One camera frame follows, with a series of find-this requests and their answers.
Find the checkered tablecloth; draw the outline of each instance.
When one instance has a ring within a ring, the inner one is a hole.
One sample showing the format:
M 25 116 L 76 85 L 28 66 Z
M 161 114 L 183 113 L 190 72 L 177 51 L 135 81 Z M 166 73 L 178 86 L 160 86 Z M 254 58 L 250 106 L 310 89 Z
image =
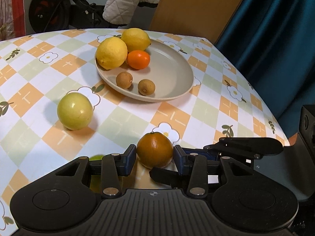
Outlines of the checkered tablecloth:
M 185 96 L 144 103 L 111 89 L 97 74 L 94 54 L 100 42 L 122 32 L 66 30 L 0 42 L 0 235 L 16 229 L 9 203 L 18 189 L 78 156 L 123 153 L 152 130 L 189 148 L 222 136 L 268 136 L 289 145 L 257 92 L 204 38 L 148 32 L 192 66 L 194 87 Z M 66 130 L 57 117 L 59 100 L 71 90 L 95 107 L 80 131 Z M 134 187 L 161 187 L 139 163 L 130 178 Z

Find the blue curtain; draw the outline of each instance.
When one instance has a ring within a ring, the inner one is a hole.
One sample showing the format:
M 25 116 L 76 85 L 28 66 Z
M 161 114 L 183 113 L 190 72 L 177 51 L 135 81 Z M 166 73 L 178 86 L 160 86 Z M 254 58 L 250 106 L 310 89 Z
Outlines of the blue curtain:
M 295 134 L 315 103 L 315 0 L 243 0 L 216 47 Z

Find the wooden cabinet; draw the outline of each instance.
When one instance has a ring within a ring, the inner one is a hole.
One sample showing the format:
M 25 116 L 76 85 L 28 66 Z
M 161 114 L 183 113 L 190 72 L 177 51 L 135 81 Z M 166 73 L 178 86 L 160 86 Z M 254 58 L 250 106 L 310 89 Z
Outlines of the wooden cabinet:
M 160 0 L 150 30 L 215 43 L 242 0 Z

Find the beige plate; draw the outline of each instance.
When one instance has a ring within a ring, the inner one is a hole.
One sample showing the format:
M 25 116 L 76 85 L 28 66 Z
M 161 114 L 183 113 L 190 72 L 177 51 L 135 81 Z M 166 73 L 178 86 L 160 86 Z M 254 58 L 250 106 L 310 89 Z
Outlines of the beige plate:
M 125 96 L 146 102 L 162 102 L 183 96 L 193 87 L 193 70 L 177 51 L 167 45 L 151 40 L 151 45 L 145 50 L 150 54 L 151 60 L 147 68 L 134 70 L 126 63 L 122 66 L 105 70 L 95 60 L 99 75 L 113 89 Z M 132 74 L 133 82 L 129 89 L 122 89 L 116 85 L 116 76 L 123 71 Z M 155 84 L 155 92 L 143 96 L 138 92 L 138 82 L 149 79 Z

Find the small orange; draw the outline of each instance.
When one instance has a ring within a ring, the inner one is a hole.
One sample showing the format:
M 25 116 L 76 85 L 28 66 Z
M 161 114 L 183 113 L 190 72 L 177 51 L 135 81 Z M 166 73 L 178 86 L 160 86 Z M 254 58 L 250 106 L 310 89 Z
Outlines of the small orange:
M 150 55 L 144 51 L 132 51 L 128 53 L 126 62 L 133 69 L 144 69 L 150 63 Z

